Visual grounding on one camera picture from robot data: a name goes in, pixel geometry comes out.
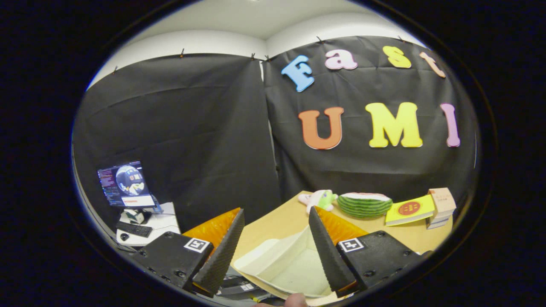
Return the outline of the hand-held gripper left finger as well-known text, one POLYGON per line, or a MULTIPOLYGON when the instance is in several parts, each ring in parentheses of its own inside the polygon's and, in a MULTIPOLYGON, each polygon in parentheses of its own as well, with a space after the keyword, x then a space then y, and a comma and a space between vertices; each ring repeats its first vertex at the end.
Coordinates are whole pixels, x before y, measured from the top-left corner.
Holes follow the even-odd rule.
POLYGON ((133 259, 176 287, 212 298, 230 267, 243 228, 244 211, 235 208, 181 235, 165 232, 133 259))

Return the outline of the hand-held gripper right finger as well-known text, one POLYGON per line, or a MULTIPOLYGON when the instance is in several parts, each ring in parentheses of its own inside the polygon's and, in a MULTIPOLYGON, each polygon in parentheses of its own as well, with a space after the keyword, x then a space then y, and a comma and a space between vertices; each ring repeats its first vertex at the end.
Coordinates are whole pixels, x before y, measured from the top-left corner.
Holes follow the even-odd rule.
POLYGON ((385 231, 367 233, 319 207, 308 220, 330 288, 338 297, 366 291, 414 269, 420 255, 385 231))

